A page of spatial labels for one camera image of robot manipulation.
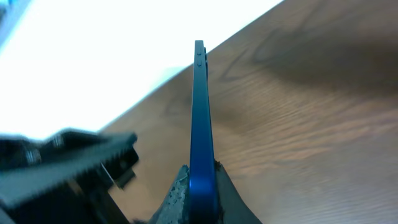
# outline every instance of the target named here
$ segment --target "dark blue bar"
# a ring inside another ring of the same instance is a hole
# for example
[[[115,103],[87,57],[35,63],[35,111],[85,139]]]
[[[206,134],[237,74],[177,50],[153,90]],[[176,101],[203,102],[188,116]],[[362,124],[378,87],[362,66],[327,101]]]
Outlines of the dark blue bar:
[[[190,223],[214,223],[218,193],[207,89],[207,58],[202,40],[195,41],[190,158]]]

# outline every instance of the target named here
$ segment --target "white background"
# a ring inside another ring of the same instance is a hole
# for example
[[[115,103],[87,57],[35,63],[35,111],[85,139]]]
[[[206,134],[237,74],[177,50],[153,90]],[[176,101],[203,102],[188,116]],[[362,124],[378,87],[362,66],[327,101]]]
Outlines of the white background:
[[[98,131],[279,2],[32,0],[0,51],[0,133]]]

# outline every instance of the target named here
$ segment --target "wooden table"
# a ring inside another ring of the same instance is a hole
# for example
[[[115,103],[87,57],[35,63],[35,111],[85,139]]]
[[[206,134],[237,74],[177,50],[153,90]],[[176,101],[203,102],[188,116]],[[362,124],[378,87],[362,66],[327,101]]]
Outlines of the wooden table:
[[[393,0],[286,0],[209,53],[215,157],[262,222],[398,222],[397,23]],[[189,162],[191,91],[188,67],[104,130],[138,134],[130,218]]]

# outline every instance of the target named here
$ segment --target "brown wood surface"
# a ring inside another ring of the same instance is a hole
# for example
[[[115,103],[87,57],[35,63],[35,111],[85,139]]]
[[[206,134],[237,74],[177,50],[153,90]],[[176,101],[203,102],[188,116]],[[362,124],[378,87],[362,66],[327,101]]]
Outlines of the brown wood surface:
[[[286,0],[208,63],[215,157],[263,223],[398,223],[398,1]],[[189,162],[191,90],[188,67],[105,129],[138,134],[130,218]]]

